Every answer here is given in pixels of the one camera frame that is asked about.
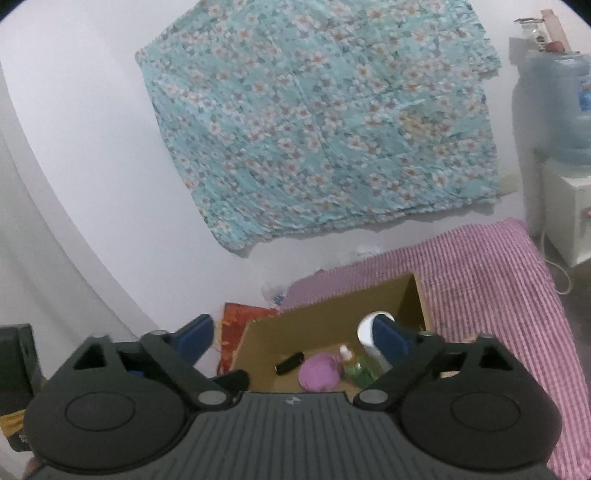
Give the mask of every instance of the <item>pink striped cloth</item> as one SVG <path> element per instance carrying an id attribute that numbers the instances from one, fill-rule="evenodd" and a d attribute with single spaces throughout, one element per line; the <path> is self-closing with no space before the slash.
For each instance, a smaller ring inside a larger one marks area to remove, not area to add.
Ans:
<path id="1" fill-rule="evenodd" d="M 521 222 L 458 228 L 422 244 L 294 283 L 282 310 L 415 272 L 435 330 L 448 341 L 490 332 L 558 405 L 562 437 L 548 466 L 563 480 L 591 477 L 591 414 L 573 335 L 545 263 Z"/>

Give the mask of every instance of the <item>yellow tape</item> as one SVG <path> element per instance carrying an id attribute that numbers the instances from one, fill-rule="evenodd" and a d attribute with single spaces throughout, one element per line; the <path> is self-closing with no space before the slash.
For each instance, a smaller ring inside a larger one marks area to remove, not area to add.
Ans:
<path id="1" fill-rule="evenodd" d="M 0 430 L 2 430 L 2 434 L 8 438 L 21 430 L 24 416 L 25 411 L 20 410 L 0 417 Z"/>

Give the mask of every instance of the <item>white door frame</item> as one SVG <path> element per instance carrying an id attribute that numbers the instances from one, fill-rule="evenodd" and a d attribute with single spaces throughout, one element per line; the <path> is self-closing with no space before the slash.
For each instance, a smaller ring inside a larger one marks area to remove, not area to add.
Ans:
<path id="1" fill-rule="evenodd" d="M 136 336 L 158 329 L 103 265 L 59 202 L 22 130 L 0 64 L 1 137 L 41 217 L 88 285 Z"/>

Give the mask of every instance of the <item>cardboard box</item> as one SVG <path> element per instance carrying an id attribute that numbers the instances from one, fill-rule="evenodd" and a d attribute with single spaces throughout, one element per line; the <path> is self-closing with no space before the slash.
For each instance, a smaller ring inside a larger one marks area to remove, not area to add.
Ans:
<path id="1" fill-rule="evenodd" d="M 248 372 L 251 391 L 300 393 L 303 390 L 297 379 L 298 369 L 278 376 L 276 364 L 297 352 L 304 352 L 306 358 L 320 352 L 337 354 L 344 343 L 357 355 L 365 355 L 357 339 L 357 326 L 368 313 L 377 310 L 390 312 L 407 328 L 431 330 L 423 290 L 416 276 L 409 273 L 366 290 L 251 322 L 232 368 Z M 335 390 L 347 392 L 349 398 L 359 391 L 345 381 Z"/>

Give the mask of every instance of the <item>white cabinet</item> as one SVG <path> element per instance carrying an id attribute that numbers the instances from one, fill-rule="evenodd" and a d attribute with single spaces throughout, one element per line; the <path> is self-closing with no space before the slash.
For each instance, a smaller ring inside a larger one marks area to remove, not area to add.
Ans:
<path id="1" fill-rule="evenodd" d="M 547 160 L 543 178 L 546 237 L 575 267 L 591 258 L 591 176 Z"/>

